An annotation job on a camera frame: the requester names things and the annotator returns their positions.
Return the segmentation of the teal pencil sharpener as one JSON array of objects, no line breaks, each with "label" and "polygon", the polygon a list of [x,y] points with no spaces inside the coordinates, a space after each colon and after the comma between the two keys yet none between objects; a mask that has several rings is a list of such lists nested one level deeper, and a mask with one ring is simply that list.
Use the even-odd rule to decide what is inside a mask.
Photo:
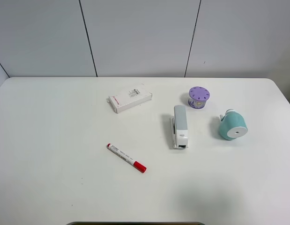
[{"label": "teal pencil sharpener", "polygon": [[226,140],[234,140],[244,136],[248,132],[245,120],[241,114],[229,109],[224,115],[220,115],[219,135]]}]

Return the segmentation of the white grey stapler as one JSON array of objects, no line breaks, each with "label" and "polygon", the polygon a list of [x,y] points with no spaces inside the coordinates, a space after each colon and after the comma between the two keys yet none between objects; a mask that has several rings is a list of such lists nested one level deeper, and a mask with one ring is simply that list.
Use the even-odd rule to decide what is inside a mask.
[{"label": "white grey stapler", "polygon": [[188,147],[188,127],[186,107],[184,105],[174,106],[174,116],[170,117],[172,141],[174,149],[185,149]]}]

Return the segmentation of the white cardboard box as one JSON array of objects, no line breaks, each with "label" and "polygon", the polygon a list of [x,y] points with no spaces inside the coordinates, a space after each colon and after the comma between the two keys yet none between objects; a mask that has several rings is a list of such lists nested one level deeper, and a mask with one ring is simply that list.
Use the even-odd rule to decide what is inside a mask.
[{"label": "white cardboard box", "polygon": [[134,85],[126,88],[118,94],[110,95],[107,102],[114,112],[119,114],[125,110],[141,105],[152,99],[152,93],[147,90],[144,84]]}]

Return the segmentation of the red white marker pen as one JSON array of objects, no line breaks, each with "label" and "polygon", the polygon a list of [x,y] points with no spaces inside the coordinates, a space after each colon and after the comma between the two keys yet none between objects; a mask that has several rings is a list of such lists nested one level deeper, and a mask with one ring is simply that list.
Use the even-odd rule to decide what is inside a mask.
[{"label": "red white marker pen", "polygon": [[138,161],[134,160],[132,157],[128,156],[126,153],[124,153],[122,150],[118,149],[112,144],[107,144],[107,149],[116,154],[118,157],[129,163],[131,166],[136,168],[141,173],[145,173],[146,167],[139,163]]}]

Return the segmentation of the purple round container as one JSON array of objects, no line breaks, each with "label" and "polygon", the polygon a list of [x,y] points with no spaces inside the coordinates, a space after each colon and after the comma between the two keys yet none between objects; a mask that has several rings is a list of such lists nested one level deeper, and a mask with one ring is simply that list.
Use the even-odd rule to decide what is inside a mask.
[{"label": "purple round container", "polygon": [[206,88],[195,86],[189,90],[188,104],[192,108],[202,109],[204,108],[209,98],[210,92]]}]

